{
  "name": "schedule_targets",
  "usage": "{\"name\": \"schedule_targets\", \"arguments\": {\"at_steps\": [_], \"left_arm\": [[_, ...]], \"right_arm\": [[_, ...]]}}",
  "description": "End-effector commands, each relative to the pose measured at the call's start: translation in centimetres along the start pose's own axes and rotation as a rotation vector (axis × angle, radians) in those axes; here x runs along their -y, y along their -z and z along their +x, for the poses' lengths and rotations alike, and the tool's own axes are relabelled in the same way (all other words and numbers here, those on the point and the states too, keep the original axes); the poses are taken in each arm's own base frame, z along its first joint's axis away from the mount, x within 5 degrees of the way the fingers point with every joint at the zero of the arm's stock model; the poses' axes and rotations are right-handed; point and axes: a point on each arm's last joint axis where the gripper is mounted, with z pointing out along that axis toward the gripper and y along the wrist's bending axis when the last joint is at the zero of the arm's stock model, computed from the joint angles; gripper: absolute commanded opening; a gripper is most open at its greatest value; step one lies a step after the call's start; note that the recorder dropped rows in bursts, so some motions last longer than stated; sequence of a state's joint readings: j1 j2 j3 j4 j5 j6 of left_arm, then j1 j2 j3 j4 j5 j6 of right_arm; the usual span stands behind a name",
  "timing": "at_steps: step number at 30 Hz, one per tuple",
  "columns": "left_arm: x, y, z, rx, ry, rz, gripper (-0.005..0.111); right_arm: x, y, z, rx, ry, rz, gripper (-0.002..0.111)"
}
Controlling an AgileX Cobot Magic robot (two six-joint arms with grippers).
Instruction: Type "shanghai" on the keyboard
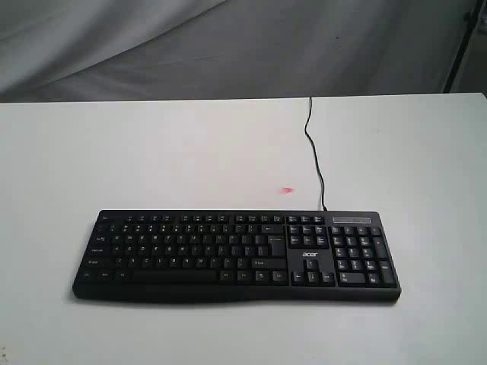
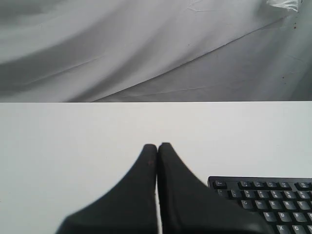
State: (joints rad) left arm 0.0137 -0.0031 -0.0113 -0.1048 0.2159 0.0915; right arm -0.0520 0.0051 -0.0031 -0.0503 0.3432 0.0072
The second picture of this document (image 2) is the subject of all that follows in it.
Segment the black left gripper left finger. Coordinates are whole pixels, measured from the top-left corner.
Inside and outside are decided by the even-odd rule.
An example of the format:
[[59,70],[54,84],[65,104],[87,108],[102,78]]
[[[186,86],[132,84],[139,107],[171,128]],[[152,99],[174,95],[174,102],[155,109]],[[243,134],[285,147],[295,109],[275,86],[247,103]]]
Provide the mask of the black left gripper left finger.
[[156,234],[157,147],[143,146],[128,173],[104,196],[67,216],[58,234]]

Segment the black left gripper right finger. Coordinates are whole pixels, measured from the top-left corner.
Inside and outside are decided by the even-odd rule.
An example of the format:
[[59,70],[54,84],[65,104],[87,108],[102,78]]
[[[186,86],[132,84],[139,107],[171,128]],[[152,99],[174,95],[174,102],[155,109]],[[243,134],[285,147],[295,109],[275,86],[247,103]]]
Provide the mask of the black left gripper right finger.
[[199,180],[170,143],[157,154],[157,188],[165,234],[266,234],[258,214],[226,200]]

